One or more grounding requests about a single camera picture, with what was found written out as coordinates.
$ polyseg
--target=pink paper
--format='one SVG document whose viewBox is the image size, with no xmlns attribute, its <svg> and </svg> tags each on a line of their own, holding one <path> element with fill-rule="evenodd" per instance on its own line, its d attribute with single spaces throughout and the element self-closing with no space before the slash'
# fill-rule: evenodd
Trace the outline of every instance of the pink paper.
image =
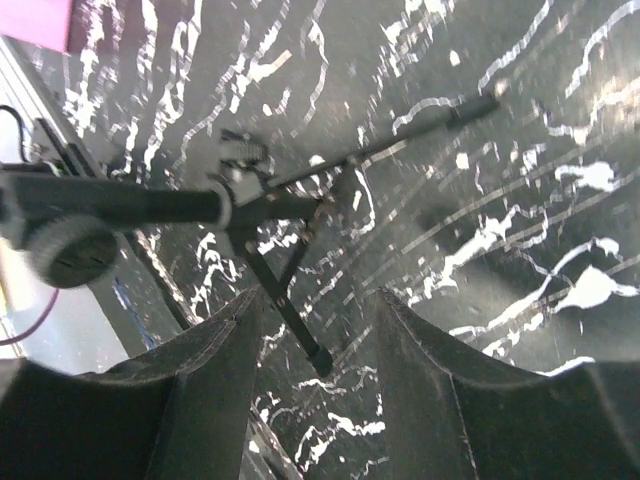
<svg viewBox="0 0 640 480">
<path fill-rule="evenodd" d="M 0 0 L 0 33 L 64 52 L 73 0 Z"/>
</svg>

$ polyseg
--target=black object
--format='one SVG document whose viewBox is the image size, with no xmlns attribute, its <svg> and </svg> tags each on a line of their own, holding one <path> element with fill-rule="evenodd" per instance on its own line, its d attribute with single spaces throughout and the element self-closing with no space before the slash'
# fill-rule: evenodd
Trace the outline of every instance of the black object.
<svg viewBox="0 0 640 480">
<path fill-rule="evenodd" d="M 236 480 L 263 310 L 248 290 L 104 374 L 0 361 L 0 478 Z"/>
<path fill-rule="evenodd" d="M 219 155 L 212 161 L 206 183 L 199 190 L 192 191 L 146 189 L 140 185 L 106 179 L 7 172 L 0 179 L 3 196 L 0 230 L 12 248 L 24 249 L 32 248 L 30 239 L 34 232 L 49 228 L 46 224 L 61 216 L 82 216 L 85 219 L 91 216 L 112 229 L 122 231 L 130 231 L 144 224 L 207 223 L 211 230 L 217 232 L 220 253 L 245 259 L 305 350 L 316 372 L 326 376 L 333 366 L 331 355 L 309 332 L 291 304 L 287 291 L 328 208 L 344 188 L 345 178 L 368 157 L 400 141 L 408 141 L 442 126 L 460 128 L 496 108 L 498 102 L 492 95 L 480 95 L 446 110 L 441 118 L 427 126 L 406 129 L 389 141 L 370 145 L 344 158 L 274 178 L 269 178 L 258 168 L 267 158 L 265 146 L 225 130 L 221 135 Z M 51 133 L 42 125 L 46 124 L 36 124 L 40 131 L 34 132 L 34 138 L 51 137 Z M 43 149 L 45 152 L 59 150 L 54 139 L 43 143 L 54 145 L 54 148 Z M 298 181 L 336 167 L 343 169 L 342 176 L 323 199 L 296 196 L 287 189 Z M 82 170 L 82 165 L 75 168 Z M 295 219 L 305 223 L 301 241 L 280 276 L 276 276 L 258 252 L 257 243 L 258 227 L 265 221 L 277 219 Z M 65 233 L 56 247 L 51 247 L 53 251 L 32 254 L 33 263 L 43 279 L 54 283 L 54 286 L 72 287 L 94 278 L 100 269 L 106 271 L 109 265 L 104 261 L 110 257 L 110 253 L 96 256 L 95 250 L 90 251 L 87 247 L 93 238 L 104 243 L 108 252 L 111 252 L 112 243 L 106 232 L 98 230 L 98 224 L 94 222 L 92 228 L 83 230 L 87 233 L 86 238 Z M 36 242 L 36 245 L 42 248 L 41 242 Z M 74 255 L 72 252 L 77 247 L 81 247 L 82 251 Z M 74 275 L 74 268 L 70 266 L 75 266 L 77 275 Z"/>
<path fill-rule="evenodd" d="M 376 294 L 393 478 L 640 478 L 640 363 L 545 377 L 489 358 Z"/>
</svg>

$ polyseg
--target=black tripod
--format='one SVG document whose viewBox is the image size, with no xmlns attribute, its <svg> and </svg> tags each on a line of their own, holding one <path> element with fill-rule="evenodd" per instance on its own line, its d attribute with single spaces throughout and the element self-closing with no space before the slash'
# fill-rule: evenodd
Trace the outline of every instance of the black tripod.
<svg viewBox="0 0 640 480">
<path fill-rule="evenodd" d="M 345 178 L 365 159 L 399 142 L 440 127 L 461 128 L 497 107 L 492 95 L 480 95 L 448 109 L 429 125 L 407 128 L 390 141 L 274 178 L 258 168 L 267 156 L 265 146 L 225 131 L 218 161 L 202 190 L 154 190 L 106 179 L 7 172 L 0 178 L 0 230 L 13 248 L 31 252 L 33 268 L 47 283 L 72 288 L 95 280 L 113 265 L 118 255 L 113 230 L 130 231 L 145 224 L 206 223 L 216 232 L 222 255 L 247 262 L 316 372 L 326 376 L 332 369 L 331 355 L 311 335 L 287 289 L 327 211 L 340 195 Z M 342 173 L 324 198 L 300 197 L 289 191 L 292 184 L 336 167 L 341 167 Z M 268 220 L 294 219 L 304 221 L 305 228 L 278 276 L 258 252 L 257 229 Z"/>
</svg>

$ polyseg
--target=tripod foot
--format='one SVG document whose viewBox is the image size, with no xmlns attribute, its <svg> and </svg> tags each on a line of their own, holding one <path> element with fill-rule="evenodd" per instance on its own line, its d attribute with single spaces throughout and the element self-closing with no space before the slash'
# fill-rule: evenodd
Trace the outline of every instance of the tripod foot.
<svg viewBox="0 0 640 480">
<path fill-rule="evenodd" d="M 333 358 L 324 345 L 320 345 L 316 354 L 309 361 L 320 377 L 326 377 L 333 370 Z"/>
</svg>

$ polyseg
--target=marble surface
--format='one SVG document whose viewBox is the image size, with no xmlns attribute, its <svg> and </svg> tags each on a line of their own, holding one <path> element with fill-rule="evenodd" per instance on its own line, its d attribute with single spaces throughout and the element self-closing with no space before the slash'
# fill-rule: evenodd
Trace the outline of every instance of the marble surface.
<svg viewBox="0 0 640 480">
<path fill-rule="evenodd" d="M 80 53 L 24 47 L 112 178 L 188 187 L 220 128 L 271 169 L 331 159 L 490 88 L 502 109 L 366 162 L 290 297 L 318 380 L 265 320 L 254 410 L 306 478 L 388 478 L 366 298 L 387 287 L 487 355 L 553 373 L 640 358 L 640 1 L 85 0 Z M 327 188 L 331 173 L 298 191 Z M 282 264 L 299 225 L 265 226 Z M 194 318 L 254 283 L 205 226 L 144 232 Z"/>
</svg>

